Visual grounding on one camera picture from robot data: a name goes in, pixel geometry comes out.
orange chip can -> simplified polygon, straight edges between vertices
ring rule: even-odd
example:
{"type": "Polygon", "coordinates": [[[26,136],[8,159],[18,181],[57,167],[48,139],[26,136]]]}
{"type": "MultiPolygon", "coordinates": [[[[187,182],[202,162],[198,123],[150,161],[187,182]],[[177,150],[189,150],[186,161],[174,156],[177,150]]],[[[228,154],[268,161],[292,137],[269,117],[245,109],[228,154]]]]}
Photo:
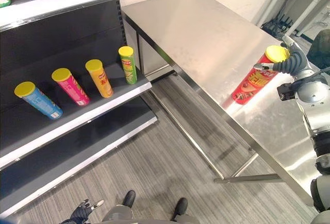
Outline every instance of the orange chip can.
{"type": "Polygon", "coordinates": [[[102,62],[99,59],[89,60],[85,67],[91,75],[98,91],[103,98],[109,98],[113,95],[113,90],[110,85],[107,74],[104,71],[102,62]]]}

yellow plastic cap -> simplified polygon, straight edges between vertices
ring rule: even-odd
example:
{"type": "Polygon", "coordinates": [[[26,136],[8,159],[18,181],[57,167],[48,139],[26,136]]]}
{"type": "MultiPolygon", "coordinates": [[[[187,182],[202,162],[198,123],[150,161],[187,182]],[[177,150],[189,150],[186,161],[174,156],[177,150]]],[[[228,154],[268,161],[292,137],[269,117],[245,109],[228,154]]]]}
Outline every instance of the yellow plastic cap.
{"type": "Polygon", "coordinates": [[[130,46],[122,46],[119,48],[118,52],[119,52],[119,55],[122,57],[130,57],[133,55],[134,50],[130,46]]]}
{"type": "Polygon", "coordinates": [[[19,98],[30,95],[36,89],[36,85],[30,81],[24,81],[18,84],[14,90],[15,95],[19,98]]]}
{"type": "Polygon", "coordinates": [[[102,62],[99,59],[92,59],[89,60],[86,64],[85,67],[88,71],[99,71],[103,68],[102,62]]]}
{"type": "Polygon", "coordinates": [[[54,81],[65,81],[70,76],[71,76],[71,72],[67,68],[58,68],[52,73],[52,79],[54,81]]]}
{"type": "Polygon", "coordinates": [[[290,56],[290,52],[286,48],[279,45],[268,46],[265,54],[266,57],[273,63],[282,62],[290,56]]]}

blue chip can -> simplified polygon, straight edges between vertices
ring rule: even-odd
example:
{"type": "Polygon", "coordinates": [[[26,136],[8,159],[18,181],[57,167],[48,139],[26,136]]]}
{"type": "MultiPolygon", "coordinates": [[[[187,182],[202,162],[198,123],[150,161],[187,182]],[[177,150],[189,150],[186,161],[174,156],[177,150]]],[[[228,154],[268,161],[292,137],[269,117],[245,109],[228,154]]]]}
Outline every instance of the blue chip can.
{"type": "Polygon", "coordinates": [[[60,109],[30,81],[25,81],[19,84],[15,88],[14,93],[50,119],[58,119],[63,114],[62,109],[60,109]]]}

white shelf edge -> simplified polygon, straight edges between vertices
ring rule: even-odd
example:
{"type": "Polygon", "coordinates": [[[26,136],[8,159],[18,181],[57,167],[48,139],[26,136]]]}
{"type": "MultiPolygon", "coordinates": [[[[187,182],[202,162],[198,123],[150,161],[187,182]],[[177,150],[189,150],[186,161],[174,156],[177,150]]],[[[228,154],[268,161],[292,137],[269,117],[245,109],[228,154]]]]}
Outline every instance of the white shelf edge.
{"type": "Polygon", "coordinates": [[[14,28],[28,23],[28,19],[57,10],[85,4],[96,0],[33,0],[13,4],[0,9],[0,28],[14,28]]]}
{"type": "Polygon", "coordinates": [[[48,143],[49,141],[59,137],[60,135],[63,135],[67,133],[68,131],[76,128],[77,126],[80,126],[84,123],[89,122],[91,119],[100,116],[102,113],[124,103],[125,101],[132,99],[141,93],[145,92],[146,90],[150,89],[151,83],[148,82],[136,89],[133,89],[118,98],[111,100],[102,106],[99,106],[89,112],[84,113],[83,115],[65,123],[64,125],[32,140],[31,142],[23,145],[22,147],[19,147],[12,152],[6,154],[5,156],[0,158],[0,168],[5,168],[6,165],[12,163],[13,161],[20,160],[20,157],[35,150],[38,147],[43,146],[44,144],[48,143]]]}
{"type": "Polygon", "coordinates": [[[88,166],[89,164],[91,164],[92,162],[94,162],[95,160],[97,160],[98,158],[100,158],[101,156],[105,155],[107,152],[109,152],[109,151],[113,150],[114,148],[118,147],[120,144],[122,144],[123,142],[125,142],[126,140],[128,140],[129,138],[131,138],[132,136],[136,135],[137,133],[139,133],[143,129],[145,129],[148,126],[150,126],[151,124],[153,124],[155,121],[157,121],[157,117],[153,117],[152,119],[150,119],[146,123],[140,125],[139,127],[137,127],[136,129],[132,130],[128,134],[122,136],[121,138],[119,138],[115,142],[109,144],[107,147],[105,147],[104,149],[100,150],[99,152],[97,152],[96,154],[94,154],[93,156],[91,156],[90,158],[88,158],[87,160],[85,160],[85,161],[81,162],[80,164],[76,165],[75,167],[71,168],[69,171],[67,171],[66,173],[62,174],[57,179],[55,179],[52,182],[46,184],[45,186],[41,187],[40,189],[38,189],[37,191],[35,191],[31,195],[29,195],[28,197],[24,198],[23,200],[21,200],[20,202],[18,202],[17,204],[15,204],[14,206],[12,206],[9,209],[7,209],[4,212],[2,212],[0,214],[0,217],[1,218],[6,218],[8,215],[11,215],[15,211],[19,210],[23,206],[25,206],[28,203],[30,203],[31,201],[35,200],[40,195],[42,195],[42,194],[46,193],[47,191],[51,190],[52,188],[54,188],[55,186],[57,186],[59,183],[61,183],[64,180],[68,179],[69,177],[73,176],[76,172],[78,172],[81,169],[83,169],[84,167],[88,166]]]}

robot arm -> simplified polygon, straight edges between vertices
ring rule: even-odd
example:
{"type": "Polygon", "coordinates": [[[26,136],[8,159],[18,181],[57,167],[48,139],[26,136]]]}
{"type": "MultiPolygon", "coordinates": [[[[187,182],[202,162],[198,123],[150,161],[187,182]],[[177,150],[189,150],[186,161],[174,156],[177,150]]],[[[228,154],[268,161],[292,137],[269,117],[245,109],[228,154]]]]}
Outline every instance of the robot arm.
{"type": "Polygon", "coordinates": [[[254,68],[287,73],[294,78],[293,83],[282,84],[277,91],[282,101],[296,99],[303,113],[305,127],[317,154],[315,166],[322,174],[311,182],[314,206],[319,212],[326,211],[330,215],[330,86],[321,75],[330,68],[315,71],[293,39],[283,35],[282,40],[290,57],[280,63],[256,64],[254,68]]]}

